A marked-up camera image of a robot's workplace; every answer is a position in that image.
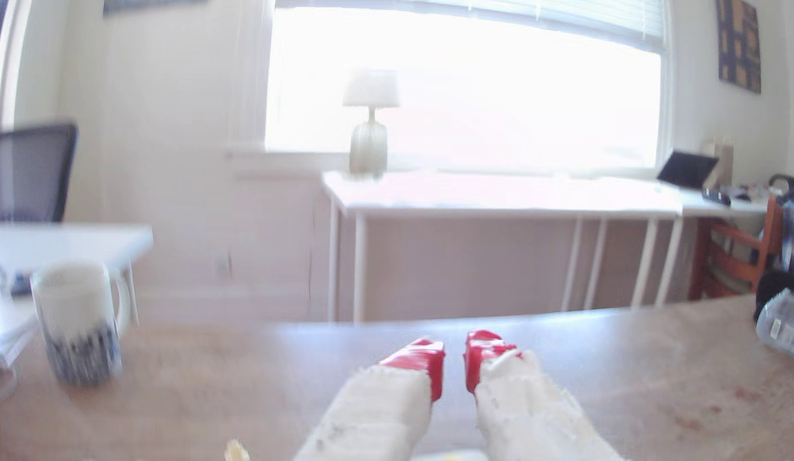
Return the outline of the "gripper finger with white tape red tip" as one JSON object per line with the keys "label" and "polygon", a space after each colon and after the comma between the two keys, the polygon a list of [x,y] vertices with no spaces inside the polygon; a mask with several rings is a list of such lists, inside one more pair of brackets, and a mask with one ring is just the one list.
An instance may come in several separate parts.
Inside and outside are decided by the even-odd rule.
{"label": "gripper finger with white tape red tip", "polygon": [[490,330],[473,330],[466,337],[464,362],[466,389],[474,395],[489,460],[624,459],[533,351]]}
{"label": "gripper finger with white tape red tip", "polygon": [[409,460],[443,390],[443,341],[420,338],[347,379],[296,460]]}

